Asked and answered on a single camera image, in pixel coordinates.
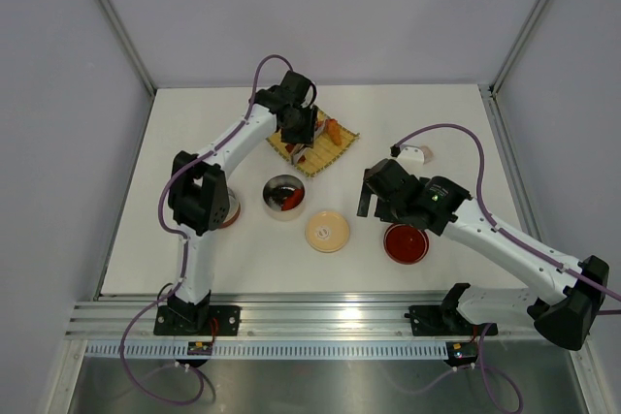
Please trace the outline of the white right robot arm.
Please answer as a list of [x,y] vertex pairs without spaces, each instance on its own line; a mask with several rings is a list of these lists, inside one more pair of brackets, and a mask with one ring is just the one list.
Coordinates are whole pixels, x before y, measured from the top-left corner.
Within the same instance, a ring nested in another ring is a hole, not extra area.
[[409,174],[383,159],[364,172],[358,215],[411,226],[469,247],[523,283],[521,289],[486,289],[457,283],[429,310],[409,310],[414,334],[467,335],[487,324],[535,329],[549,342],[582,348],[605,300],[609,266],[553,251],[503,221],[485,217],[468,190],[443,176]]

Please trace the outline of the dark red meat slice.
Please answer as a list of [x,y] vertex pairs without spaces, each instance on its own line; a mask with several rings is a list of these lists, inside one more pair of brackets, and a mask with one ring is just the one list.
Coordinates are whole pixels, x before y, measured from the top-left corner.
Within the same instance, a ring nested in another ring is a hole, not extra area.
[[287,144],[285,151],[292,165],[298,164],[304,157],[308,147],[305,144]]

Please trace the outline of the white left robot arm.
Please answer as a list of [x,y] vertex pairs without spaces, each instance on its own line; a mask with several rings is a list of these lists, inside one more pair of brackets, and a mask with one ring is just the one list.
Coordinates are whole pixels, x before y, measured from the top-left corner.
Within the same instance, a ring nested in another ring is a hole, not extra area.
[[287,71],[281,83],[253,89],[245,115],[207,148],[179,152],[158,206],[168,207],[180,238],[180,278],[157,310],[157,335],[234,335],[233,309],[212,306],[216,232],[230,210],[227,178],[261,142],[311,145],[318,115],[314,83]]

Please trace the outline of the metal serving tongs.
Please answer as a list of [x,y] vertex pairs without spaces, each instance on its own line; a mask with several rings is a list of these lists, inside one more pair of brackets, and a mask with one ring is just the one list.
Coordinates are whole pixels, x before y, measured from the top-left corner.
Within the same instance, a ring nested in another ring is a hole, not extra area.
[[309,149],[313,148],[315,141],[324,132],[324,128],[325,128],[325,121],[324,120],[319,120],[315,124],[314,133],[313,133],[313,137],[312,137],[311,143],[298,143],[298,144],[295,144],[292,147],[291,151],[289,152],[289,162],[293,166],[297,165],[298,163],[301,163],[301,159],[305,156],[305,153]]

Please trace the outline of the black sea cucumber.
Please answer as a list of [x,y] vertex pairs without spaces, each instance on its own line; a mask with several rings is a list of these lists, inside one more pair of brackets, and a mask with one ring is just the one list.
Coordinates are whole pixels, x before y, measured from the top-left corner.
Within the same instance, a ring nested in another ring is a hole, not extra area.
[[281,210],[282,202],[293,189],[287,185],[268,186],[263,192],[264,201],[272,209]]

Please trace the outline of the red sausage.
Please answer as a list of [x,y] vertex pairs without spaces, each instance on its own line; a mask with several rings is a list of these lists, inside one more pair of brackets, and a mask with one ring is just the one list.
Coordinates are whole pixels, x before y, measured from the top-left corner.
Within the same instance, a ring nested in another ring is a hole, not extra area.
[[296,208],[304,200],[305,192],[301,188],[296,188],[288,193],[282,202],[281,210],[289,211]]

